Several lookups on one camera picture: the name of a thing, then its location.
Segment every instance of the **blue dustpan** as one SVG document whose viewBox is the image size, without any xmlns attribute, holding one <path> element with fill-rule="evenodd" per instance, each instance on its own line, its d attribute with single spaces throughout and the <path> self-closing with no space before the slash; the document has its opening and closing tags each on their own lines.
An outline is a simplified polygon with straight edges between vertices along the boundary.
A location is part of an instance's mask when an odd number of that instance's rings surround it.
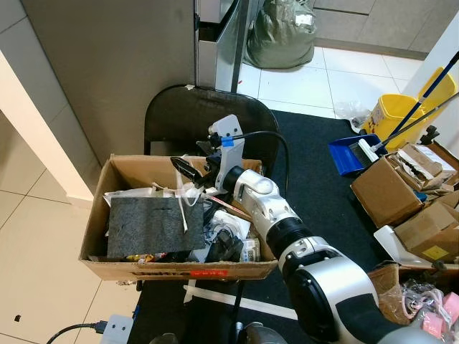
<svg viewBox="0 0 459 344">
<path fill-rule="evenodd" d="M 369 134 L 353 136 L 351 138 L 340 138 L 328 144 L 328 149 L 330 149 L 331 157 L 335 162 L 340 176 L 346 176 L 350 173 L 364 170 L 363 165 L 357 160 L 356 156 L 349 148 L 351 144 L 359 142 L 361 138 L 363 138 L 370 147 L 381 142 L 377 135 Z M 387 154 L 387 151 L 384 147 L 381 147 L 376 154 L 381 156 Z"/>
</svg>

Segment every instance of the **black office chair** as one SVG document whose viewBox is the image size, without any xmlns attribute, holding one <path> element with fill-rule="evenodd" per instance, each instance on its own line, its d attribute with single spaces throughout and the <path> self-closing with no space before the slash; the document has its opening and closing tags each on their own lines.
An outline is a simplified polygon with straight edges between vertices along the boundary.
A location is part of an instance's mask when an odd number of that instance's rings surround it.
<svg viewBox="0 0 459 344">
<path fill-rule="evenodd" d="M 230 114 L 237 116 L 243 133 L 279 133 L 273 113 L 252 97 L 178 85 L 161 91 L 150 102 L 145 116 L 143 153 L 150 155 L 151 143 L 163 141 L 168 145 L 161 155 L 202 155 L 196 141 L 207 140 L 209 126 Z M 257 136 L 245 140 L 243 157 L 261 160 L 265 176 L 271 177 L 277 152 L 275 137 Z"/>
</svg>

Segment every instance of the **power cord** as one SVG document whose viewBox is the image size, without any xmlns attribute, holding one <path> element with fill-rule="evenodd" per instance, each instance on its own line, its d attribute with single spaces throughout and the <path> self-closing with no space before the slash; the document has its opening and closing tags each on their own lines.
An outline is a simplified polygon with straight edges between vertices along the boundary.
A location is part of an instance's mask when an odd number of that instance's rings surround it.
<svg viewBox="0 0 459 344">
<path fill-rule="evenodd" d="M 268 130 L 261 130 L 261 131 L 254 131 L 252 133 L 246 133 L 242 135 L 235 135 L 232 137 L 233 140 L 237 140 L 240 138 L 251 138 L 253 136 L 257 135 L 271 135 L 275 136 L 284 146 L 284 151 L 285 151 L 285 198 L 287 198 L 287 192 L 288 192 L 288 176 L 290 174 L 290 157 L 289 157 L 289 152 L 288 152 L 288 146 L 287 146 L 287 141 L 285 141 L 284 137 L 276 133 L 275 131 L 268 131 Z"/>
<path fill-rule="evenodd" d="M 103 331 L 105 331 L 105 328 L 107 327 L 107 322 L 106 321 L 98 321 L 90 324 L 76 324 L 69 326 L 68 328 L 63 328 L 61 331 L 53 335 L 48 341 L 47 344 L 51 344 L 57 337 L 59 337 L 61 334 L 66 333 L 67 331 L 74 330 L 76 328 L 93 328 L 95 329 L 96 333 L 103 334 Z"/>
</svg>

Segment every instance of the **red label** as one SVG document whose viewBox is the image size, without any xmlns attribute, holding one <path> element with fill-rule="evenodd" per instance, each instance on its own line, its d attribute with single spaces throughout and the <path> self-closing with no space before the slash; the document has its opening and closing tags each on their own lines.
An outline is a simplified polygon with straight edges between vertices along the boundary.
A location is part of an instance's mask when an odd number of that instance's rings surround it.
<svg viewBox="0 0 459 344">
<path fill-rule="evenodd" d="M 191 271 L 194 277 L 218 276 L 225 277 L 228 275 L 228 270 L 194 270 Z"/>
</svg>

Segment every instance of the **yellow sticker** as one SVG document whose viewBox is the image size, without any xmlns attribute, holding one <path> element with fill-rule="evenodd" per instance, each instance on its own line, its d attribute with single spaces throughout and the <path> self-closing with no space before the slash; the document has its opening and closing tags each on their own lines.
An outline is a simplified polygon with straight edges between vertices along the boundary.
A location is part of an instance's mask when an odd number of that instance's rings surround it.
<svg viewBox="0 0 459 344">
<path fill-rule="evenodd" d="M 440 259 L 441 257 L 444 257 L 445 255 L 449 254 L 449 252 L 445 251 L 441 247 L 432 246 L 429 249 L 426 249 L 422 254 L 425 254 L 429 258 L 437 260 L 437 259 Z"/>
</svg>

